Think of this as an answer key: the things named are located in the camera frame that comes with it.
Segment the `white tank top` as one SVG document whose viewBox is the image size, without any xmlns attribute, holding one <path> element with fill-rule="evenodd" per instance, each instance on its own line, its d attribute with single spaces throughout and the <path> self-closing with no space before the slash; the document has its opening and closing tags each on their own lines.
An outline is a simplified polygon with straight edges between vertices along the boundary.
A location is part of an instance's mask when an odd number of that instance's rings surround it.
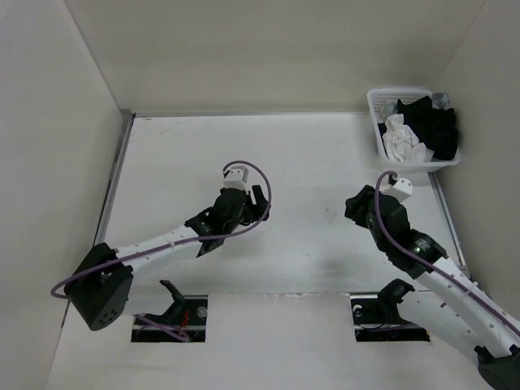
<svg viewBox="0 0 520 390">
<path fill-rule="evenodd" d="M 385 120 L 382 135 L 388 158 L 396 163 L 429 163 L 434 152 L 426 147 L 410 126 L 404 123 L 403 114 L 390 115 Z"/>
</svg>

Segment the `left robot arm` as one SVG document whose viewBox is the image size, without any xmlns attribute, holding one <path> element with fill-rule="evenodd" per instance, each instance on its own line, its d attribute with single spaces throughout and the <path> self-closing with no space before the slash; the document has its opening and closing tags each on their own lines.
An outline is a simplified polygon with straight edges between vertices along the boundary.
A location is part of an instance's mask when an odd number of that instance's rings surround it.
<svg viewBox="0 0 520 390">
<path fill-rule="evenodd" d="M 259 185 L 222 188 L 214 205 L 163 235 L 119 249 L 97 244 L 64 280 L 64 295 L 90 330 L 102 330 L 123 314 L 134 280 L 205 256 L 252 230 L 268 219 L 271 200 L 272 191 Z"/>
</svg>

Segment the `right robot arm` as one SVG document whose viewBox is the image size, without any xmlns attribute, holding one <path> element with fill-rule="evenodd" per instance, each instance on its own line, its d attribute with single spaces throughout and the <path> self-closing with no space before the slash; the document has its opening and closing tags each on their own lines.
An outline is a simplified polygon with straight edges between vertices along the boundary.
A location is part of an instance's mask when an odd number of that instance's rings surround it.
<svg viewBox="0 0 520 390">
<path fill-rule="evenodd" d="M 344 215 L 370 231 L 393 266 L 436 296 L 392 280 L 377 294 L 383 325 L 405 321 L 420 326 L 476 365 L 490 387 L 519 387 L 519 321 L 467 278 L 440 244 L 410 226 L 396 197 L 367 185 L 346 200 Z"/>
</svg>

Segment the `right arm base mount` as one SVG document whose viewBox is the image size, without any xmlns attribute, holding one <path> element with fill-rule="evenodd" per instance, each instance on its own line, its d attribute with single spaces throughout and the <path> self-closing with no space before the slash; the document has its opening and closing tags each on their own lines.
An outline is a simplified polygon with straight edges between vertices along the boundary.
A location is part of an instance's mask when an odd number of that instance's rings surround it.
<svg viewBox="0 0 520 390">
<path fill-rule="evenodd" d="M 427 330 L 403 319 L 397 306 L 415 288 L 395 279 L 379 292 L 359 292 L 349 296 L 357 342 L 430 342 Z"/>
</svg>

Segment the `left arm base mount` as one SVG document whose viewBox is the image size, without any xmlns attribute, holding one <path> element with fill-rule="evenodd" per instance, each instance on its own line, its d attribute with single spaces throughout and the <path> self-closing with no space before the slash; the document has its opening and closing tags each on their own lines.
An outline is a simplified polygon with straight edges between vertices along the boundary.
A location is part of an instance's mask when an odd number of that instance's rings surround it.
<svg viewBox="0 0 520 390">
<path fill-rule="evenodd" d="M 133 343 L 203 343 L 209 297 L 184 295 L 169 280 L 160 284 L 168 291 L 168 307 L 160 313 L 142 314 L 145 321 L 134 318 Z"/>
</svg>

